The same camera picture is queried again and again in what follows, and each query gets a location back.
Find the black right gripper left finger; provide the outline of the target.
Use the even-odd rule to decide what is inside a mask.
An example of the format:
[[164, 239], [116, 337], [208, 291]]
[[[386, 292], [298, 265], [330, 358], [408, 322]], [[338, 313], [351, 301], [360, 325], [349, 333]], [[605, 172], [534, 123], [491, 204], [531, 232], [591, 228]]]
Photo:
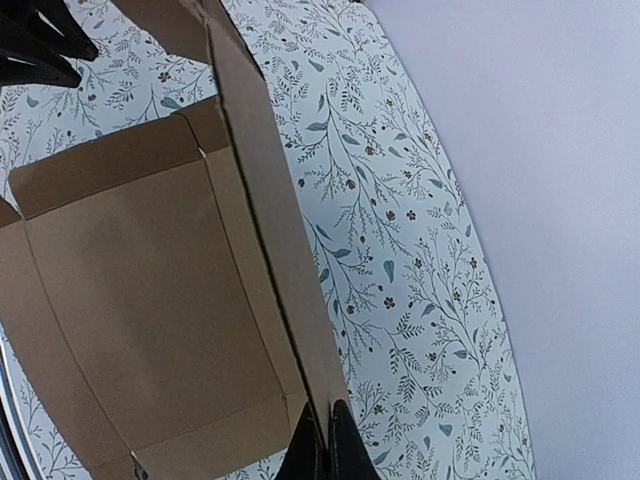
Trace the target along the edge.
[[279, 469], [279, 480], [326, 478], [325, 452], [313, 412], [306, 403]]

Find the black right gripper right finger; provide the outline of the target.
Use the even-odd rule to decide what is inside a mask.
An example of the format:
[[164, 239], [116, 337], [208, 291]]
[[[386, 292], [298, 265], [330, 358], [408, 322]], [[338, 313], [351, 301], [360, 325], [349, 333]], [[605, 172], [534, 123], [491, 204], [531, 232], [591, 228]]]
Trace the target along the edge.
[[380, 480], [343, 399], [333, 404], [329, 420], [329, 479]]

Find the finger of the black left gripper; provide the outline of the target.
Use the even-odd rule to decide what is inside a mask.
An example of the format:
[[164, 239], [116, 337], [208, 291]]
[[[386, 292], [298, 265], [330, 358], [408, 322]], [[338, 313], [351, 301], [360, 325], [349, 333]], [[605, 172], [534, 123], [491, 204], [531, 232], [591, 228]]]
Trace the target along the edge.
[[81, 76], [61, 56], [44, 51], [44, 54], [1, 50], [1, 86], [38, 84], [77, 88]]
[[99, 50], [64, 1], [2, 1], [1, 19], [46, 45], [56, 54], [93, 61]]

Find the brown cardboard paper box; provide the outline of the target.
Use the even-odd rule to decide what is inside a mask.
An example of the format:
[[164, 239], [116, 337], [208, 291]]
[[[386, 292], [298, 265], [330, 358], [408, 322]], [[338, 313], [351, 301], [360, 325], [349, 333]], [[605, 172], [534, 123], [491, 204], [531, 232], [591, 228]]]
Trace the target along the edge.
[[264, 77], [219, 1], [120, 7], [218, 92], [9, 174], [9, 342], [95, 479], [285, 455], [306, 403], [328, 478], [346, 387]]

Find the floral patterned table mat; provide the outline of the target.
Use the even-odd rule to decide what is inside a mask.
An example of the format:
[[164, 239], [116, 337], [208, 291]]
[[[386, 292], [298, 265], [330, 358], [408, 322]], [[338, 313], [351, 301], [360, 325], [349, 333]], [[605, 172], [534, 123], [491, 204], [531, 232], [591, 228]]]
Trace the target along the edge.
[[[351, 1], [222, 1], [262, 68], [382, 479], [536, 479], [488, 262], [442, 142], [373, 12]], [[217, 93], [112, 1], [65, 1], [100, 57], [78, 89], [1, 87], [8, 173]], [[4, 340], [41, 479], [91, 479]]]

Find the aluminium front rail frame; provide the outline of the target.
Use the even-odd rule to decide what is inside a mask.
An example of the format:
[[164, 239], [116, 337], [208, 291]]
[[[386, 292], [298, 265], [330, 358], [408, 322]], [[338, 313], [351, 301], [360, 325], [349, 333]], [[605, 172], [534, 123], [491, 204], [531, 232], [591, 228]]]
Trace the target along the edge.
[[11, 430], [13, 442], [17, 449], [17, 454], [26, 472], [27, 479], [41, 479], [41, 471], [37, 458], [28, 437], [23, 418], [19, 409], [19, 402], [15, 394], [9, 371], [8, 357], [4, 340], [4, 330], [1, 330], [1, 397], [3, 408]]

